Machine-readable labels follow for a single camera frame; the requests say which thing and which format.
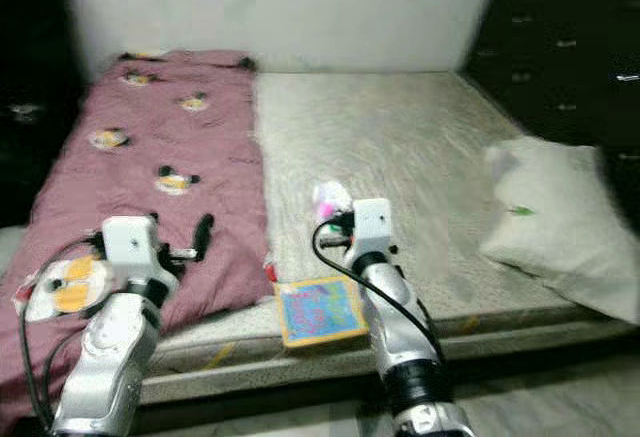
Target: green mark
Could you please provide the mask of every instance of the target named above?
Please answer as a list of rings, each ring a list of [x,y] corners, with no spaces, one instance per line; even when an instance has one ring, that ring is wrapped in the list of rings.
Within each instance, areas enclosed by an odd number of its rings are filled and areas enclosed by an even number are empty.
[[[509,209],[509,212],[516,215],[533,215],[535,212],[527,207],[523,207],[518,205],[517,207],[513,207]]]

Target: book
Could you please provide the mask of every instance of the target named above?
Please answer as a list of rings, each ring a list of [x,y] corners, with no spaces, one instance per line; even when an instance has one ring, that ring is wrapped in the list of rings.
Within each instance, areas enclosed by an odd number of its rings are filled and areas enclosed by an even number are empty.
[[[344,275],[276,285],[286,347],[366,334],[357,284]]]

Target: pink object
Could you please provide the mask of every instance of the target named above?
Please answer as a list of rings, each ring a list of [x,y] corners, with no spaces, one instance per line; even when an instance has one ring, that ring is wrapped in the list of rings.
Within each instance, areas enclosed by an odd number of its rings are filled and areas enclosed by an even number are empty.
[[[267,277],[270,282],[276,283],[278,282],[278,274],[276,274],[276,266],[273,264],[269,264],[264,268]]]
[[[254,74],[237,66],[243,57],[238,52],[172,52],[161,56],[162,62],[120,61],[91,90],[84,116],[38,195],[31,224],[0,286],[0,435],[30,412],[11,296],[59,247],[105,218],[158,212],[161,241],[185,248],[200,217],[215,216],[206,259],[188,264],[180,290],[163,309],[164,332],[272,293],[263,269],[262,156],[249,138]],[[132,69],[156,74],[158,80],[131,85],[122,77]],[[202,110],[180,105],[198,93],[206,94],[208,105]],[[114,127],[131,137],[131,145],[101,151],[89,143],[95,130]],[[155,184],[163,165],[198,175],[200,182],[183,195],[161,192]],[[36,376],[55,344],[85,324],[67,316],[28,327]],[[75,341],[56,360],[52,394],[61,390],[78,352]]]
[[[318,208],[316,209],[318,221],[325,222],[329,220],[335,210],[336,207],[331,203],[322,202],[318,204]]]

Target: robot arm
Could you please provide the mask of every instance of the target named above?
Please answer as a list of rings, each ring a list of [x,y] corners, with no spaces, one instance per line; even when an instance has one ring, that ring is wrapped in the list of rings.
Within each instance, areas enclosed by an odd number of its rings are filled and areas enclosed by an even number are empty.
[[[205,216],[194,239],[200,249],[178,251],[175,259],[201,260],[212,226],[213,217]],[[56,436],[127,435],[158,340],[160,308],[178,288],[177,278],[161,265],[166,260],[170,267],[174,257],[159,245],[154,219],[112,217],[102,231],[107,259],[124,290],[110,297],[84,331],[80,360],[52,425]]]
[[[349,220],[339,219],[341,223]],[[411,284],[389,262],[392,224],[389,201],[356,200],[352,223],[352,229],[343,227],[349,238],[320,239],[320,247],[348,242],[344,264],[350,273],[373,284],[428,329],[428,319]],[[473,437],[464,411],[453,403],[435,336],[427,339],[405,315],[369,288],[361,287],[361,297],[396,436]]]

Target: black cable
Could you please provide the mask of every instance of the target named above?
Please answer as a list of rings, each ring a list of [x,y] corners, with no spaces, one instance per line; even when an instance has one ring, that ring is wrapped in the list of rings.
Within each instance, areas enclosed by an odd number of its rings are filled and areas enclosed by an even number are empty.
[[[318,257],[318,259],[320,259],[322,262],[324,262],[329,267],[337,270],[338,272],[340,272],[342,274],[345,274],[350,279],[355,280],[358,284],[362,285],[363,287],[366,287],[368,290],[370,290],[371,292],[373,292],[377,296],[379,296],[382,299],[384,299],[391,307],[393,307],[395,310],[397,310],[403,316],[405,316],[426,337],[426,339],[429,342],[429,344],[436,351],[436,354],[438,355],[438,358],[444,364],[445,359],[444,359],[444,354],[442,352],[442,347],[440,346],[440,341],[438,340],[438,338],[435,335],[435,333],[431,330],[431,328],[433,328],[433,322],[431,321],[431,317],[429,316],[429,314],[426,311],[426,309],[424,308],[424,306],[421,306],[421,308],[422,308],[423,313],[425,315],[425,319],[427,321],[428,327],[423,325],[422,322],[420,322],[411,312],[409,312],[407,309],[405,309],[402,304],[400,304],[398,301],[396,301],[392,297],[389,297],[389,295],[387,295],[384,291],[382,291],[381,289],[376,287],[374,284],[372,284],[371,282],[366,281],[365,279],[360,277],[358,274],[350,271],[346,267],[341,266],[337,262],[334,262],[331,259],[325,257],[320,252],[320,250],[318,249],[318,246],[316,244],[316,241],[318,239],[318,234],[320,234],[320,231],[325,226],[330,225],[330,224],[340,225],[340,222],[327,221],[327,222],[324,222],[324,223],[318,225],[316,227],[316,230],[313,231],[313,236],[311,237],[311,248],[313,249],[313,253],[316,254],[316,257]]]
[[[49,378],[51,377],[51,367],[62,349],[64,349],[69,342],[74,340],[80,334],[82,334],[82,330],[78,330],[73,334],[67,335],[64,339],[58,342],[53,350],[49,352],[47,360],[44,363],[44,369],[42,371],[42,406],[51,422],[53,422],[53,409],[51,408],[51,400],[49,399]]]
[[[34,281],[34,289],[35,286],[40,281],[42,274],[47,270],[47,268],[56,260],[58,260],[63,254],[69,252],[70,250],[78,247],[79,245],[83,245],[87,243],[87,239],[75,240],[73,242],[69,242],[68,244],[61,247],[57,252],[55,252],[47,261],[40,266],[38,271],[35,273],[33,278]],[[26,302],[22,306],[20,310],[19,316],[19,333],[20,333],[20,350],[22,352],[22,363],[24,365],[24,374],[27,378],[27,388],[29,390],[29,398],[31,399],[31,406],[33,407],[33,411],[36,416],[40,420],[44,430],[49,432],[51,428],[51,423],[53,420],[49,419],[45,409],[43,407],[42,401],[38,396],[38,389],[36,386],[36,379],[33,375],[33,364],[31,363],[31,353],[29,351],[29,340],[27,338],[27,311],[29,309],[29,302],[31,301],[31,296],[27,298]]]

